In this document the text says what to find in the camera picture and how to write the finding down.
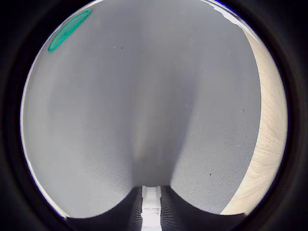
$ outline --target gray mesh surface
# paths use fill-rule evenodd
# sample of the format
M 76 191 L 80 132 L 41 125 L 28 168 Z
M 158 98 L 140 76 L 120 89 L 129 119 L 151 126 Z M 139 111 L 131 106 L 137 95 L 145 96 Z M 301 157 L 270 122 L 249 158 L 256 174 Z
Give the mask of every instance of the gray mesh surface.
M 23 131 L 38 181 L 75 218 L 111 209 L 138 185 L 171 184 L 219 213 L 244 177 L 260 121 L 243 31 L 198 0 L 91 9 L 55 51 L 46 44 L 29 78 Z

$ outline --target wood grain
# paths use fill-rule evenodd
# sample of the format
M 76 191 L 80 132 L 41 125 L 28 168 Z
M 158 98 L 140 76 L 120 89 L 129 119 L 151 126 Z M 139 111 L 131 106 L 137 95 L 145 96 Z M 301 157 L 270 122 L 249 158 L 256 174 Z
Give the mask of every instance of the wood grain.
M 249 214 L 262 200 L 276 176 L 287 135 L 287 105 L 278 69 L 265 45 L 243 31 L 255 55 L 260 77 L 260 127 L 247 173 L 222 215 Z

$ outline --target green object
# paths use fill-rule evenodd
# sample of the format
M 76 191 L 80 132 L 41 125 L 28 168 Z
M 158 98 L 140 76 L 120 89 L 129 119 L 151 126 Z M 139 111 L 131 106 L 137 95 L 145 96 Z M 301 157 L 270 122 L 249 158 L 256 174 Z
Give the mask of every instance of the green object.
M 80 26 L 80 24 L 83 23 L 83 21 L 90 15 L 90 13 L 91 10 L 88 9 L 72 18 L 65 26 L 63 26 L 63 28 L 51 41 L 48 47 L 48 52 L 52 52 L 57 49 L 57 47 L 60 46 L 60 44 L 63 43 L 64 40 L 66 40 L 66 38 L 70 36 L 74 30 L 77 29 L 77 27 Z

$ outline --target white strip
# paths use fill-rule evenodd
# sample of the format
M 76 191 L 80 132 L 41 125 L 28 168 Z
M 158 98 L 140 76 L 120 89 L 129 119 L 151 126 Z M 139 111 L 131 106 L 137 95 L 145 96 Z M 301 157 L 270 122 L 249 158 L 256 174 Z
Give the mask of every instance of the white strip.
M 142 187 L 142 227 L 141 231 L 162 231 L 160 224 L 160 186 Z
M 238 25 L 243 30 L 247 31 L 248 34 L 250 34 L 258 43 L 260 43 L 259 42 L 260 39 L 258 38 L 256 33 L 250 28 L 250 26 L 238 15 L 229 10 L 227 7 L 214 0 L 200 0 L 200 1 L 206 2 L 207 4 L 211 5 L 214 8 L 214 10 L 221 13 L 224 16 L 224 18 L 229 20 L 231 23 Z

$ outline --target black frame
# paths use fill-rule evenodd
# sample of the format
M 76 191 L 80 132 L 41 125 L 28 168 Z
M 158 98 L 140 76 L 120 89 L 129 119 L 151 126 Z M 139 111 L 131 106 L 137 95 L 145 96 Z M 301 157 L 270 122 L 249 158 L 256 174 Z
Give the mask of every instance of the black frame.
M 90 0 L 7 2 L 0 57 L 1 230 L 71 230 L 45 201 L 27 167 L 19 115 L 28 71 L 42 44 L 69 15 Z M 261 37 L 282 76 L 288 136 L 270 190 L 237 230 L 304 230 L 308 214 L 308 41 L 299 1 L 221 0 Z

